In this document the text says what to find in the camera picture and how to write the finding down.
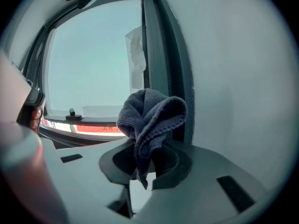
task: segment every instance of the finger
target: finger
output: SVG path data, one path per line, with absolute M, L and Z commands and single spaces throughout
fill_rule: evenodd
M 32 112 L 32 118 L 38 119 L 40 117 L 41 113 L 38 109 L 33 110 Z
M 32 128 L 32 129 L 37 129 L 37 127 L 38 127 L 37 120 L 32 119 L 32 120 L 30 121 L 30 128 Z

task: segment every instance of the window glass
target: window glass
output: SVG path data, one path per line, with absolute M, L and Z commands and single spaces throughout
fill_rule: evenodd
M 86 10 L 49 38 L 43 79 L 48 115 L 74 108 L 82 117 L 115 118 L 131 93 L 144 88 L 141 0 Z

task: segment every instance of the window frame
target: window frame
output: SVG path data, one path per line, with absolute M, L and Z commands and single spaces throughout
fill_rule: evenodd
M 24 76 L 31 80 L 36 88 L 43 90 L 42 61 L 51 30 L 81 12 L 112 1 L 118 0 L 97 0 L 90 7 L 79 11 L 78 2 L 75 1 L 48 19 L 30 49 L 23 70 Z M 142 46 L 146 60 L 146 69 L 143 72 L 144 87 L 185 100 L 188 107 L 187 121 L 170 136 L 186 144 L 192 144 L 194 93 L 191 64 L 179 24 L 166 0 L 142 0 Z M 65 117 L 51 117 L 46 109 L 44 118 L 70 125 L 116 126 L 116 120 L 107 122 L 101 118 L 82 118 L 82 120 L 69 121 Z
M 124 0 L 97 0 L 95 3 L 93 3 L 91 6 L 87 7 L 86 9 L 72 9 L 71 6 L 71 10 L 69 13 L 67 13 L 66 15 L 60 17 L 55 23 L 53 23 L 51 25 L 51 27 L 49 28 L 49 32 L 47 34 L 47 38 L 45 39 L 45 44 L 44 44 L 44 48 L 43 48 L 43 54 L 41 57 L 41 61 L 40 61 L 40 71 L 39 71 L 39 84 L 38 87 L 41 91 L 44 92 L 44 87 L 43 87 L 43 80 L 47 79 L 47 77 L 44 77 L 44 70 L 43 68 L 45 68 L 45 62 L 44 61 L 44 56 L 46 55 L 47 51 L 48 51 L 48 41 L 49 41 L 49 37 L 51 36 L 51 32 L 54 29 L 57 29 L 59 26 L 61 26 L 62 24 L 64 24 L 65 22 L 67 22 L 69 19 L 77 16 L 80 13 L 83 13 L 91 8 L 97 7 L 97 6 L 101 6 L 110 2 L 116 2 L 116 1 L 124 1 Z M 49 115 L 47 113 L 47 109 L 45 107 L 44 109 L 44 118 L 48 121 L 52 121 L 52 122 L 58 122 L 58 123 L 64 123 L 64 124 L 70 124 L 70 125 L 89 125 L 89 126 L 116 126 L 116 121 L 117 118 L 115 117 L 108 117 L 108 118 L 94 118 L 94 117 L 85 117 L 82 118 L 82 120 L 66 120 L 65 116 L 54 116 L 54 115 Z

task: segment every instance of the sky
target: sky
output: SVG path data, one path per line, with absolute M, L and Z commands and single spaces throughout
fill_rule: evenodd
M 52 110 L 122 106 L 130 95 L 125 35 L 141 26 L 141 0 L 91 8 L 59 26 L 49 60 Z

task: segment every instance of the red stripe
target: red stripe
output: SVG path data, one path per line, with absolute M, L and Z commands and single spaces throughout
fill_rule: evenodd
M 105 126 L 82 126 L 77 125 L 79 132 L 91 132 L 91 133 L 121 133 L 118 127 L 105 127 Z

